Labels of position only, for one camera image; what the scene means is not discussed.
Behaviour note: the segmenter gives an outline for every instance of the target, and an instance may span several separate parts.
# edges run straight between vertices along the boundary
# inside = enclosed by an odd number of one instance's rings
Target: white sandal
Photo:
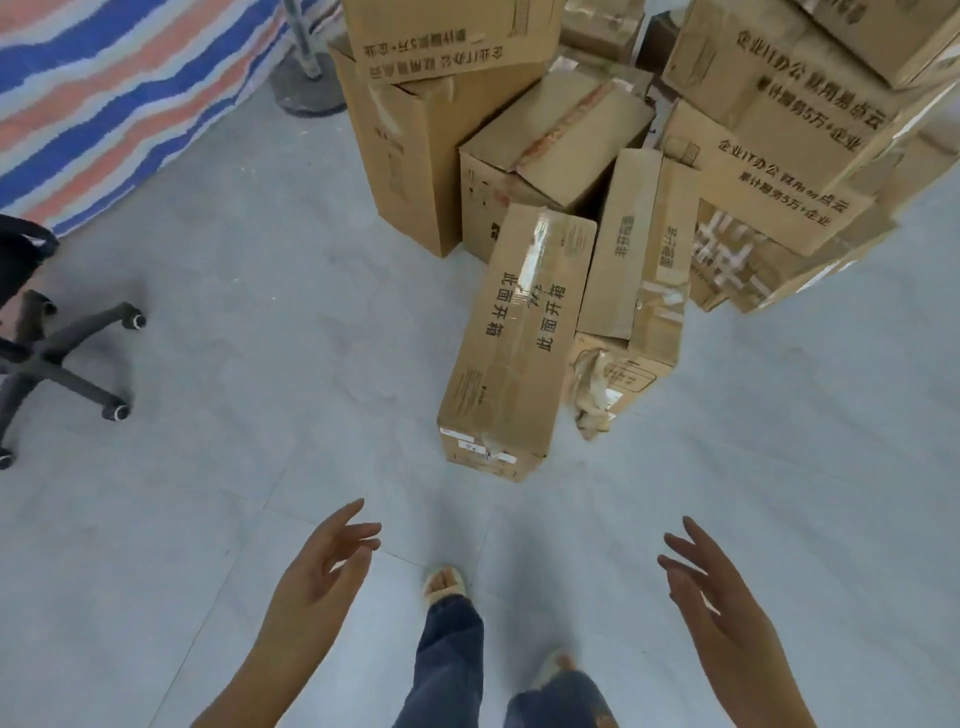
[[[560,658],[562,657],[569,658],[570,662],[573,663],[573,669],[577,669],[577,661],[568,650],[556,649],[547,656],[546,660],[543,661],[543,666],[540,668],[540,672],[537,673],[537,677],[534,680],[534,684],[531,686],[531,690],[538,691],[541,688],[544,688],[547,683],[553,680],[561,672],[567,671],[566,667],[560,666]]]
[[[447,570],[449,570],[453,575],[453,581],[455,582],[454,585],[452,587],[440,589],[436,592],[431,592],[428,594],[427,589],[430,588],[430,582],[433,581],[439,573]],[[440,567],[439,569],[434,569],[427,574],[426,581],[423,582],[423,599],[426,601],[426,606],[428,609],[445,596],[451,595],[467,596],[467,582],[464,581],[464,577],[455,567]]]

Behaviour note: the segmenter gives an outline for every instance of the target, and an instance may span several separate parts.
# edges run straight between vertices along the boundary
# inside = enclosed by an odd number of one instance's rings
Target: leg
[[[77,376],[73,372],[69,372],[56,364],[40,360],[34,361],[31,368],[37,376],[50,379],[50,381],[56,382],[61,387],[66,387],[71,392],[75,392],[85,399],[96,402],[102,407],[117,407],[124,404],[123,400],[111,394],[106,389],[101,389],[82,376]]]
[[[455,570],[442,570],[427,584],[445,592],[431,604],[417,648],[414,687],[394,728],[476,728],[483,697],[483,621],[464,595]]]
[[[23,375],[7,375],[7,378],[3,380],[3,384],[0,385],[0,444],[3,443],[3,439],[7,435],[7,428],[13,422],[13,415],[16,414],[20,405],[27,399],[27,395],[33,392],[38,384],[37,379]],[[10,455],[2,447],[0,447],[0,452],[3,455]]]
[[[507,707],[505,728],[616,728],[603,694],[572,658],[559,655],[542,687],[522,692]]]
[[[48,303],[48,299],[36,291],[24,291],[13,338],[17,344],[29,349],[43,338],[43,314]]]
[[[70,352],[79,347],[93,334],[102,331],[117,321],[129,320],[139,313],[139,309],[129,303],[120,303],[101,313],[84,316],[70,326],[50,334],[50,336],[43,341],[41,348],[43,353],[51,361],[60,363]]]

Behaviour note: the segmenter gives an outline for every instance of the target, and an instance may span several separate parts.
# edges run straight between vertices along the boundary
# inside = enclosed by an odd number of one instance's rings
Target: gray tile floor
[[[385,551],[285,726],[391,724],[447,561],[488,622],[485,727],[558,643],[624,726],[726,725],[654,562],[684,513],[823,725],[956,725],[958,189],[768,312],[691,309],[678,371],[594,444],[564,413],[515,486],[447,465],[434,426],[481,264],[377,218],[345,116],[259,92],[46,273],[64,321],[129,299],[151,323],[70,362],[132,390],[129,421],[45,387],[16,423],[0,724],[189,724],[311,525],[362,495]]]

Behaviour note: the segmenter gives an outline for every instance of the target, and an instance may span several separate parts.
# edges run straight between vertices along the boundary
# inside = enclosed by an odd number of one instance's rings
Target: black office chair
[[[46,228],[16,217],[0,215],[0,306],[13,298],[36,269],[60,246]],[[87,316],[49,336],[43,320],[57,313],[57,307],[36,291],[23,293],[20,317],[13,341],[0,337],[0,470],[13,464],[13,453],[2,447],[13,415],[44,379],[76,392],[103,407],[106,420],[120,422],[130,416],[130,404],[81,376],[63,369],[63,359],[86,339],[114,322],[138,330],[147,325],[140,309],[120,303],[101,313]]]

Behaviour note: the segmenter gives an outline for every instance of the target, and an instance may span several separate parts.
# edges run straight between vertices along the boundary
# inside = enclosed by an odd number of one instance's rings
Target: left hand
[[[380,548],[380,523],[348,524],[363,506],[362,498],[344,506],[307,539],[276,585],[253,645],[250,659],[297,693],[340,634]]]

